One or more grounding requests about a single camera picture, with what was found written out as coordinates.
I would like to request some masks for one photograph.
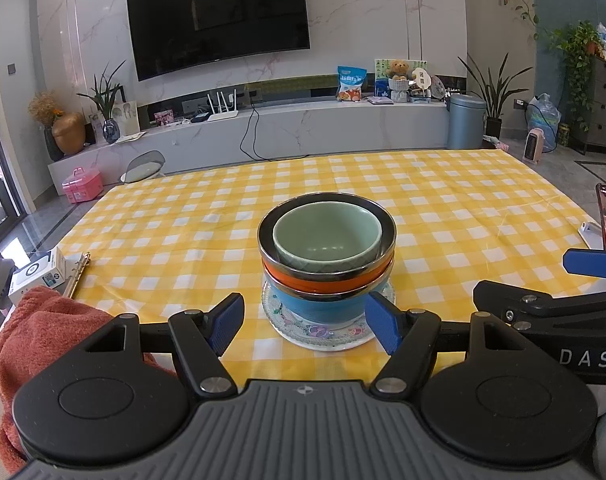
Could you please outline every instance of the blue gripper pad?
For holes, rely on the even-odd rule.
[[[563,267],[570,274],[606,278],[606,251],[568,249],[563,255]]]
[[[378,292],[370,292],[365,300],[365,319],[387,355],[392,355],[403,342],[405,313],[398,310]]]
[[[221,357],[243,325],[245,317],[243,297],[238,293],[230,294],[210,310],[207,316],[208,322],[212,323],[212,332],[206,338],[207,342],[214,353]]]

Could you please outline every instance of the wall-mounted tv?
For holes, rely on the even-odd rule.
[[[128,0],[140,81],[221,59],[309,48],[305,0]]]

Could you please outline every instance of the stacked bowl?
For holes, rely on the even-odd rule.
[[[302,320],[338,329],[362,316],[394,265],[396,225],[377,203],[347,193],[295,197],[260,222],[267,282]]]

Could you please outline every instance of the decorative plate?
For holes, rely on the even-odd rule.
[[[394,288],[389,282],[382,294],[392,303],[396,300]],[[295,316],[272,293],[272,286],[268,282],[263,285],[262,306],[276,332],[289,342],[310,350],[339,352],[356,348],[374,337],[365,322],[365,314],[337,330],[329,330],[326,326]]]
[[[443,99],[446,94],[445,85],[438,76],[432,76],[432,97]]]

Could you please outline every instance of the potted plant pot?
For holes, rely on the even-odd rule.
[[[502,120],[494,117],[487,117],[485,122],[485,135],[489,137],[496,137],[500,139],[500,128],[502,126]]]
[[[108,144],[113,144],[120,137],[120,128],[115,119],[107,119],[103,123],[103,137]]]
[[[52,135],[65,155],[75,155],[85,144],[85,117],[78,112],[63,115],[54,121]]]
[[[48,155],[52,162],[57,162],[61,160],[65,153],[61,151],[61,149],[56,145],[56,141],[52,136],[52,127],[45,126],[45,145],[48,147]]]

